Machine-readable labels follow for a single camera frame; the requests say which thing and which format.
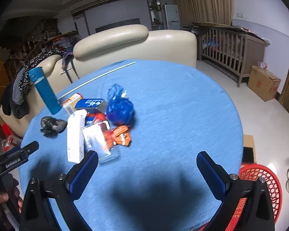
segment blue plastic bag in crib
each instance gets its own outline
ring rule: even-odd
[[[134,106],[127,99],[122,97],[124,89],[119,84],[114,84],[108,90],[108,106],[106,115],[115,125],[126,125],[131,120]]]

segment curtain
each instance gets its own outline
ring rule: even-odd
[[[199,21],[230,25],[234,0],[174,0],[179,8],[181,25]]]

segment white floor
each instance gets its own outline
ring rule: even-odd
[[[286,191],[289,168],[289,114],[275,99],[264,102],[242,83],[235,81],[203,61],[197,69],[215,80],[231,97],[239,112],[243,132],[254,136],[257,163],[269,167],[282,186],[282,209],[276,231],[289,226],[289,194]]]

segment thermos bottle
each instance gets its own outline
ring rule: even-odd
[[[62,106],[58,103],[57,97],[47,81],[42,67],[36,67],[28,71],[31,82],[34,83],[40,96],[45,102],[49,111],[55,115],[58,113]]]

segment refrigerator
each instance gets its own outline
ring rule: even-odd
[[[165,4],[164,6],[167,29],[180,29],[178,5]]]

